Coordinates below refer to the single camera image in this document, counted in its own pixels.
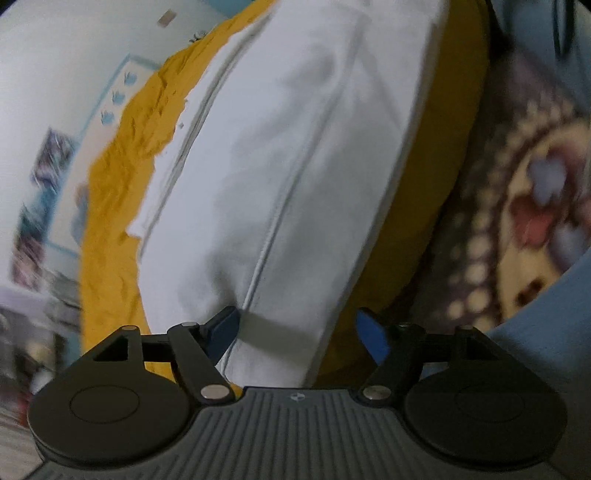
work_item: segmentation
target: metal screw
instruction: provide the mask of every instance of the metal screw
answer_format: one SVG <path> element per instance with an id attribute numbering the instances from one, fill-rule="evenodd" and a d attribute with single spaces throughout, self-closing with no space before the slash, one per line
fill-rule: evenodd
<path id="1" fill-rule="evenodd" d="M 213 384 L 206 385 L 201 389 L 201 396 L 206 400 L 222 400 L 230 393 L 230 389 L 225 385 Z"/>
<path id="2" fill-rule="evenodd" d="M 363 396 L 368 400 L 386 400 L 392 392 L 383 385 L 370 385 L 363 389 Z"/>

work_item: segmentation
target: white pillow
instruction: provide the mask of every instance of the white pillow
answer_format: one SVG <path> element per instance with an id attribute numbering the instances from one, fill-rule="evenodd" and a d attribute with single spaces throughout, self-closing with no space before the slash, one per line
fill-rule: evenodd
<path id="1" fill-rule="evenodd" d="M 398 184 L 445 5 L 282 0 L 255 27 L 203 99 L 144 237 L 152 333 L 233 304 L 229 380 L 313 381 Z"/>
<path id="2" fill-rule="evenodd" d="M 172 140 L 163 148 L 162 152 L 154 157 L 154 172 L 150 177 L 138 213 L 126 228 L 128 235 L 144 238 L 163 204 L 179 152 L 191 131 L 189 126 L 193 118 L 203 109 L 203 102 L 208 97 L 210 90 L 214 88 L 220 71 L 226 68 L 226 63 L 232 57 L 232 53 L 250 41 L 252 35 L 260 28 L 260 23 L 266 21 L 267 16 L 268 14 L 263 15 L 252 25 L 231 36 L 228 43 L 220 48 L 212 58 L 197 85 L 185 98 L 184 109 L 177 120 Z"/>

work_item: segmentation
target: wall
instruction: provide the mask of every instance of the wall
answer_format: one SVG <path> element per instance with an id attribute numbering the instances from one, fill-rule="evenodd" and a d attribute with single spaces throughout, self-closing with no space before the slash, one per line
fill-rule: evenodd
<path id="1" fill-rule="evenodd" d="M 248 7 L 252 1 L 254 0 L 207 0 L 207 3 L 230 18 Z"/>
<path id="2" fill-rule="evenodd" d="M 168 9 L 178 15 L 161 28 Z M 8 272 L 47 128 L 78 135 L 128 53 L 163 63 L 223 19 L 199 0 L 18 0 L 0 17 L 0 305 L 15 291 L 17 303 L 35 302 Z"/>

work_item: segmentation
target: poster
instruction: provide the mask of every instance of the poster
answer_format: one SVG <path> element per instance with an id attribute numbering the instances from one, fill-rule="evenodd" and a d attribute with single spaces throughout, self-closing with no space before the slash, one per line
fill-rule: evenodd
<path id="1" fill-rule="evenodd" d="M 76 146 L 71 137 L 50 128 L 33 166 L 31 181 L 37 191 L 22 206 L 11 268 L 12 281 L 32 291 L 41 288 L 44 242 Z"/>

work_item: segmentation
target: black circular pad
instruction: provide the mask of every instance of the black circular pad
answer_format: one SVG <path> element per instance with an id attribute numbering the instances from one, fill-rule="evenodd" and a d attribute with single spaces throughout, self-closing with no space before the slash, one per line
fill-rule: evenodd
<path id="1" fill-rule="evenodd" d="M 43 388 L 28 413 L 44 457 L 92 468 L 146 458 L 177 438 L 189 416 L 183 390 L 143 361 L 84 358 Z"/>
<path id="2" fill-rule="evenodd" d="M 558 395 L 524 368 L 466 362 L 414 385 L 404 401 L 411 430 L 455 462 L 511 468 L 551 451 L 564 430 Z"/>
<path id="3" fill-rule="evenodd" d="M 133 390 L 116 385 L 99 385 L 80 390 L 70 404 L 72 413 L 88 423 L 113 423 L 125 420 L 139 407 Z"/>

